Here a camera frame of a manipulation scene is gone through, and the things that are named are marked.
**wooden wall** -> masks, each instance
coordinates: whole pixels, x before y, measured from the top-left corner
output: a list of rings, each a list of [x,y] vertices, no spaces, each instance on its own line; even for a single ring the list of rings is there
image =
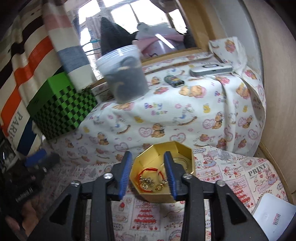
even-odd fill
[[[296,192],[296,41],[264,0],[244,0],[262,51],[267,102],[262,143]]]

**green checkered box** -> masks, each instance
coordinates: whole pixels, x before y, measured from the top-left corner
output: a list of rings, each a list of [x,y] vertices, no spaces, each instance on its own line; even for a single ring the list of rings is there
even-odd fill
[[[75,130],[97,101],[91,90],[77,93],[65,72],[48,78],[27,109],[47,139]]]

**gold octagonal box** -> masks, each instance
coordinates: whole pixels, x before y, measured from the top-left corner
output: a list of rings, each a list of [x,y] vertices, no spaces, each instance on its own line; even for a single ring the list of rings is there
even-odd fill
[[[195,163],[192,149],[176,141],[155,144],[136,157],[130,180],[137,192],[148,202],[175,202],[167,184],[161,185],[166,178],[163,155],[170,151],[174,162],[183,166],[185,172],[195,175]],[[142,188],[140,177],[152,180],[153,186]]]

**blue object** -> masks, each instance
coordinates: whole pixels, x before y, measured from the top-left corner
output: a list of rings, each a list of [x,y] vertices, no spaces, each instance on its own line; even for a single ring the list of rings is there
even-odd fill
[[[126,188],[128,186],[132,163],[133,163],[132,153],[129,151],[126,151],[121,161],[121,164],[124,165],[124,168],[123,168],[121,180],[119,181],[119,187],[118,187],[119,189],[118,196],[120,200],[122,200],[122,198],[126,194]]]
[[[166,175],[168,178],[168,185],[170,187],[170,192],[171,192],[174,200],[176,200],[176,198],[177,198],[176,181],[174,178],[172,166],[169,161],[170,158],[172,159],[170,152],[166,151],[164,154],[165,172],[166,172]]]
[[[32,167],[38,164],[38,161],[45,157],[46,154],[46,151],[44,149],[41,149],[37,151],[34,155],[27,157],[25,161],[25,167]]]

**mirror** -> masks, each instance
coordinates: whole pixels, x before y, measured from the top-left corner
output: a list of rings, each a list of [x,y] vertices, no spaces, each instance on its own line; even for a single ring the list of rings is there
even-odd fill
[[[96,69],[96,60],[119,47],[136,44],[142,52],[142,61],[196,47],[175,1],[78,0],[75,3],[76,9],[68,13],[78,16],[80,44],[97,79],[102,76]],[[73,8],[73,4],[67,1],[65,7]]]

